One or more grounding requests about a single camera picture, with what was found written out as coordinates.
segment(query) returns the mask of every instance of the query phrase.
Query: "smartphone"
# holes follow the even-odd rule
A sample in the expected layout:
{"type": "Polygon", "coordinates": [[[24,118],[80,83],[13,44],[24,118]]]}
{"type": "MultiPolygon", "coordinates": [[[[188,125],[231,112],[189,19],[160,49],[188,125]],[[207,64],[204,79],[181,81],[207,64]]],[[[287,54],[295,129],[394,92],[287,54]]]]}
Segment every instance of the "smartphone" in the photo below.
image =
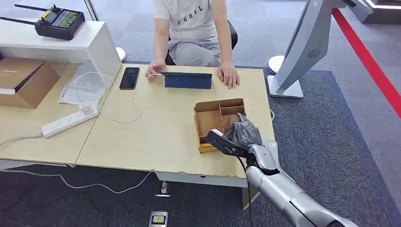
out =
{"type": "Polygon", "coordinates": [[[126,67],[121,79],[121,90],[133,90],[137,84],[139,68],[126,67]]]}

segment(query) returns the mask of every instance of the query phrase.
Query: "gray t-shirt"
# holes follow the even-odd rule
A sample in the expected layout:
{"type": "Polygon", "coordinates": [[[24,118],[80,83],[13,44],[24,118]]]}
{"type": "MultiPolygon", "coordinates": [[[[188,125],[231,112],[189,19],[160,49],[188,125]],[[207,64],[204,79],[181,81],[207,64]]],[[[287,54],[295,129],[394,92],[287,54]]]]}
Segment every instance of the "gray t-shirt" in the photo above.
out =
{"type": "Polygon", "coordinates": [[[154,17],[170,21],[172,40],[217,38],[211,14],[213,0],[153,0],[154,17]]]}

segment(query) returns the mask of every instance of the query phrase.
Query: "red stripe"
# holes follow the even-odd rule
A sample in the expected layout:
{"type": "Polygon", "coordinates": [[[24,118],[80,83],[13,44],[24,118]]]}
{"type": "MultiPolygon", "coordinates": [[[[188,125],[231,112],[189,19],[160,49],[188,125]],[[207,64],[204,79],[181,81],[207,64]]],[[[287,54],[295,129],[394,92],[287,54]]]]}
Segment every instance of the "red stripe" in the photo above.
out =
{"type": "Polygon", "coordinates": [[[355,53],[358,55],[362,64],[369,72],[372,79],[375,81],[383,95],[387,98],[387,101],[393,107],[395,112],[401,118],[401,96],[388,80],[382,69],[379,67],[377,62],[374,60],[370,52],[363,45],[355,31],[351,28],[347,20],[341,14],[339,9],[333,9],[333,16],[340,26],[345,37],[348,39],[355,53]]]}

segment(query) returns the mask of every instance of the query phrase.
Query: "wooden sorting box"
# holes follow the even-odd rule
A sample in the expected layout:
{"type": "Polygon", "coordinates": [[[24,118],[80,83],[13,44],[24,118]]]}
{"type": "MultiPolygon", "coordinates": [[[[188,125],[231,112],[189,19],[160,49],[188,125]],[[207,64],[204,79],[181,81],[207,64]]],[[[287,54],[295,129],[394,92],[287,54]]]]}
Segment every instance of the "wooden sorting box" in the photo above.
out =
{"type": "Polygon", "coordinates": [[[194,111],[199,152],[217,150],[207,143],[210,130],[217,129],[226,134],[231,123],[239,121],[236,113],[246,116],[244,100],[241,98],[197,103],[194,111]]]}

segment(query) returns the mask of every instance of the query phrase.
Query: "black glove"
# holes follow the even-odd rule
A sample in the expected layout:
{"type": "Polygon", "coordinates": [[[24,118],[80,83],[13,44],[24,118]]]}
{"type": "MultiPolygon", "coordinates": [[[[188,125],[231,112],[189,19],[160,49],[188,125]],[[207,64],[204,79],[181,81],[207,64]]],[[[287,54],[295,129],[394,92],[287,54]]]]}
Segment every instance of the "black glove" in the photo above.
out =
{"type": "Polygon", "coordinates": [[[239,117],[239,122],[231,124],[227,138],[243,147],[248,147],[252,144],[262,145],[259,129],[242,114],[237,113],[237,116],[239,117]]]}

